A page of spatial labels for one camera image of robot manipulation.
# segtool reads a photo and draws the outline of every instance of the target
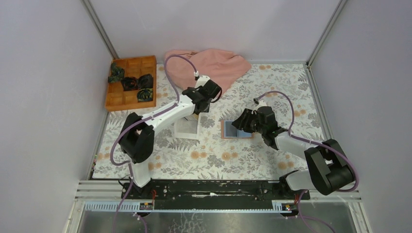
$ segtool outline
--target floral patterned surface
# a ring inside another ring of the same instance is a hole
[[[157,67],[157,106],[109,113],[102,146],[96,158],[93,178],[122,178],[129,175],[126,165],[116,167],[110,163],[109,153],[131,112],[144,114],[175,99],[162,65]],[[253,108],[253,98],[278,90],[287,94],[295,107],[296,135],[322,140],[320,120],[316,113],[309,84],[302,64],[253,65],[232,87],[222,95],[210,112],[199,116],[200,140],[173,137],[173,126],[164,129],[154,141],[154,151],[149,158],[149,170],[154,179],[231,179],[276,180],[280,176],[305,169],[306,162],[290,153],[276,151],[263,142],[260,134],[252,139],[221,139],[221,121],[234,120],[244,108]],[[274,94],[265,98],[271,105],[279,125],[287,128],[291,112],[287,100]],[[117,146],[115,161],[127,160]]]

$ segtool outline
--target pink cloth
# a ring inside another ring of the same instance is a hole
[[[165,54],[165,59],[172,54],[188,58],[196,66],[200,75],[209,76],[222,88],[222,93],[252,67],[243,57],[224,50],[209,49],[202,52],[171,50]],[[196,84],[193,68],[181,58],[173,57],[168,60],[167,71],[173,82],[183,90]]]

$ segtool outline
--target wooden tray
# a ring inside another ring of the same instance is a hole
[[[120,82],[109,83],[107,88],[105,107],[109,112],[129,110],[137,108],[156,107],[156,57],[136,57],[113,60],[117,66],[124,69],[125,77],[136,77],[137,79],[145,74],[153,76],[153,100],[148,102],[138,102],[136,91],[123,91]]]

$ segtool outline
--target lavender wall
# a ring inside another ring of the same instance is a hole
[[[0,28],[0,232],[61,232],[111,57],[79,0],[2,0]]]
[[[120,57],[231,50],[251,61],[305,61],[339,0],[91,0]]]
[[[313,65],[372,229],[411,232],[412,2],[350,0]]]

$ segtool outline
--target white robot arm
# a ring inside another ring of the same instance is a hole
[[[254,101],[257,106],[253,110],[245,109],[232,125],[247,133],[260,133],[267,146],[297,155],[308,164],[308,170],[296,170],[280,177],[285,192],[317,189],[323,195],[329,195],[355,180],[354,171],[344,159],[324,147],[291,137],[286,129],[277,125],[270,106],[263,100]],[[339,143],[333,139],[318,143],[344,155]]]
[[[176,122],[178,119],[208,112],[211,101],[220,93],[222,89],[214,83],[208,76],[202,75],[197,78],[195,87],[189,87],[179,96],[179,101],[173,101],[156,111],[138,116],[135,113],[130,114],[123,126],[122,131],[133,123],[162,113],[146,122],[142,122],[127,132],[119,141],[123,152],[130,157],[132,171],[134,174],[134,183],[139,186],[145,186],[151,179],[148,158],[153,152],[154,138],[162,129]]]

